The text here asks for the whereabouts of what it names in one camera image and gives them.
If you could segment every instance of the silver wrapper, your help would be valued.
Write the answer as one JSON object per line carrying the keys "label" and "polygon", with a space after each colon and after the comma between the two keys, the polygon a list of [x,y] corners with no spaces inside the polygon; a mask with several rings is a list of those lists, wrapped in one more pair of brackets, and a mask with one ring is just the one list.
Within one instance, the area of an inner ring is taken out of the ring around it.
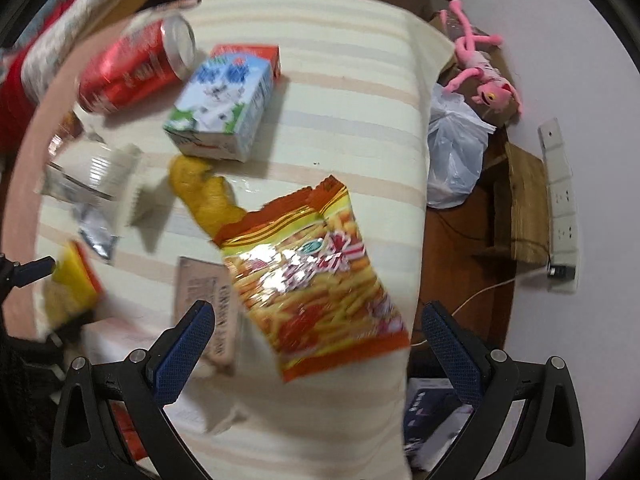
{"label": "silver wrapper", "polygon": [[77,204],[78,231],[84,241],[103,260],[110,262],[118,241],[111,233],[107,219],[98,208],[91,204]]}

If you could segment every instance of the black cable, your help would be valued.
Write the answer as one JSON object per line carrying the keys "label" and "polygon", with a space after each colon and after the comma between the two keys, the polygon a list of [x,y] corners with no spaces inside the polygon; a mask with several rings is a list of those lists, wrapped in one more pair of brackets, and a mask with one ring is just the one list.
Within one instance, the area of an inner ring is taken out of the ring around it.
{"label": "black cable", "polygon": [[[451,229],[453,232],[455,232],[459,236],[462,236],[463,238],[466,238],[468,240],[475,240],[476,242],[485,242],[486,241],[486,238],[479,238],[479,237],[475,237],[475,236],[470,236],[470,235],[467,235],[467,234],[464,234],[464,233],[460,232],[455,227],[453,227],[453,225],[451,225],[447,221],[447,219],[444,218],[444,216],[441,215],[441,213],[439,211],[434,211],[434,213],[440,219],[441,222],[443,222],[449,229]],[[543,243],[541,243],[541,242],[537,242],[535,240],[528,240],[527,238],[511,238],[510,241],[511,242],[521,242],[521,243],[524,243],[524,244],[531,244],[531,245],[540,247],[545,251],[546,257],[548,259],[548,262],[551,261],[551,252],[549,252],[548,246],[543,244]]]}

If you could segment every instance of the can lid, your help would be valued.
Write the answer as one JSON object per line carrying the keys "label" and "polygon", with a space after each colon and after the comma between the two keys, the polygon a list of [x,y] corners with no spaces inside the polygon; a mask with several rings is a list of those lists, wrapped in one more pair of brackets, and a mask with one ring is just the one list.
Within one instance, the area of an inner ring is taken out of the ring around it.
{"label": "can lid", "polygon": [[187,20],[176,14],[162,20],[162,43],[166,57],[180,79],[187,79],[193,71],[196,41]]}

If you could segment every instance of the white cable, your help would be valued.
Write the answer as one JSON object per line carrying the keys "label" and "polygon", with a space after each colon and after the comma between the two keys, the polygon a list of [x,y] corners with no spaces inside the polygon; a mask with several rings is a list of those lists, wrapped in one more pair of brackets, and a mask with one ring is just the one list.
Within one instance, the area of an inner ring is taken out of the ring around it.
{"label": "white cable", "polygon": [[[513,278],[511,278],[510,280],[505,280],[505,281],[500,282],[500,283],[495,283],[495,285],[486,286],[485,288],[483,288],[481,290],[478,290],[475,294],[473,294],[473,295],[469,296],[468,298],[466,298],[466,300],[463,301],[463,303],[456,310],[454,310],[452,312],[451,317],[454,317],[460,311],[460,309],[462,307],[464,307],[469,301],[471,301],[473,298],[475,298],[479,294],[482,294],[483,292],[491,290],[492,288],[498,288],[499,286],[507,285],[508,283],[513,283],[518,278],[522,278],[524,276],[531,276],[532,274],[539,274],[539,273],[540,273],[540,269],[530,270],[529,272],[523,272],[522,274],[518,274],[518,275],[514,276]],[[419,343],[412,344],[412,346],[420,346],[420,345],[425,344],[426,342],[427,342],[427,340],[425,339],[423,341],[420,341]]]}

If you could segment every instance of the electrical outlet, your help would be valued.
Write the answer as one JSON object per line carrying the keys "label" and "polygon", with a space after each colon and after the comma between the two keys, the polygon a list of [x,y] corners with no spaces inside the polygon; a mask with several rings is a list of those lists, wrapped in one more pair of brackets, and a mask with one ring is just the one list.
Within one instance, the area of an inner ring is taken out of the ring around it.
{"label": "electrical outlet", "polygon": [[551,184],[547,192],[551,204],[551,216],[565,216],[576,212],[574,188],[570,178]]}
{"label": "electrical outlet", "polygon": [[548,184],[571,178],[571,167],[564,154],[564,145],[545,152],[546,181]]}
{"label": "electrical outlet", "polygon": [[578,250],[578,227],[575,214],[553,218],[552,253],[571,253]]}
{"label": "electrical outlet", "polygon": [[549,280],[549,290],[552,292],[575,292],[578,289],[578,276],[580,275],[580,253],[574,251],[573,253],[553,254],[551,262],[555,265],[575,267],[575,278],[566,282]]}
{"label": "electrical outlet", "polygon": [[540,124],[538,127],[538,135],[542,142],[543,151],[551,150],[562,144],[562,132],[560,131],[560,123],[557,118],[548,120],[546,123]]}

